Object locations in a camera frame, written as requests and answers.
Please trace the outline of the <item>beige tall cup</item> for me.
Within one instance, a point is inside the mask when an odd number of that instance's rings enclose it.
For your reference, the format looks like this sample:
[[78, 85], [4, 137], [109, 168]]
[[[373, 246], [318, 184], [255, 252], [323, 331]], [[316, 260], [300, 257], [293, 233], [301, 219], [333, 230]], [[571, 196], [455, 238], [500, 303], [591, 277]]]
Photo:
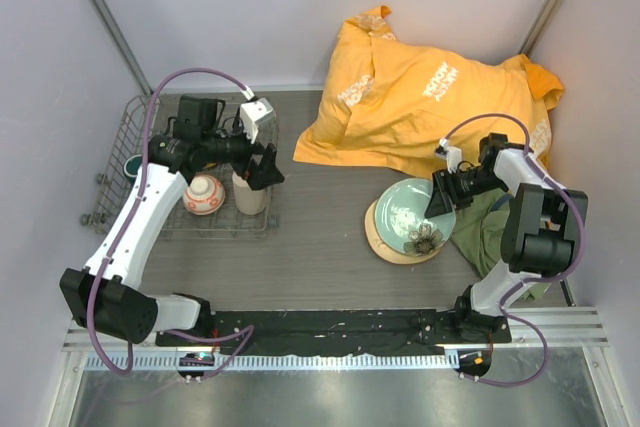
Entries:
[[236, 208], [244, 215], [254, 216], [261, 213], [266, 206], [265, 189], [252, 190], [249, 184], [238, 174], [232, 175]]

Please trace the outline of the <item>light green flower plate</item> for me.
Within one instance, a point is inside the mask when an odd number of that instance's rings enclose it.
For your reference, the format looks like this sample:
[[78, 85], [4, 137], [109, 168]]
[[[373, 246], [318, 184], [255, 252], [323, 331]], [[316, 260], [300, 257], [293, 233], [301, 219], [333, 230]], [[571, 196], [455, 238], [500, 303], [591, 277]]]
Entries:
[[428, 217], [433, 182], [407, 178], [387, 188], [374, 209], [374, 223], [381, 240], [394, 251], [421, 257], [440, 249], [450, 238], [456, 214]]

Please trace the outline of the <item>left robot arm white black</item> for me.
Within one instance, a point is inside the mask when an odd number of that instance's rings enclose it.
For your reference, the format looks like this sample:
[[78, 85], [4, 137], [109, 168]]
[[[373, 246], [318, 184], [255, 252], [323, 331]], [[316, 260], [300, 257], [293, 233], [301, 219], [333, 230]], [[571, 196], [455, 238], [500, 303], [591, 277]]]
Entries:
[[184, 95], [166, 132], [144, 143], [134, 186], [101, 246], [80, 269], [66, 270], [60, 289], [76, 323], [91, 336], [106, 334], [139, 344], [153, 332], [178, 330], [190, 345], [213, 332], [207, 301], [186, 294], [140, 292], [151, 249], [174, 206], [211, 163], [230, 165], [253, 191], [283, 182], [277, 148], [260, 142], [276, 113], [266, 98], [241, 104], [234, 117], [217, 118], [218, 99]]

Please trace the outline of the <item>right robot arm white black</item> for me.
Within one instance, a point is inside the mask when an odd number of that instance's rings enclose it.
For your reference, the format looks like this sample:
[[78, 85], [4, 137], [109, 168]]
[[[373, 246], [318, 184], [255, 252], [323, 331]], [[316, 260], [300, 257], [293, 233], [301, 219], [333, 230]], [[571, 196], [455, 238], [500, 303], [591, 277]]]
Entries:
[[491, 133], [480, 142], [477, 165], [461, 169], [459, 149], [440, 140], [437, 156], [447, 166], [432, 176], [425, 216], [432, 219], [469, 207], [494, 189], [510, 194], [500, 260], [481, 281], [456, 299], [451, 327], [465, 342], [499, 331], [505, 310], [534, 283], [554, 280], [578, 260], [588, 197], [557, 183], [527, 145]]

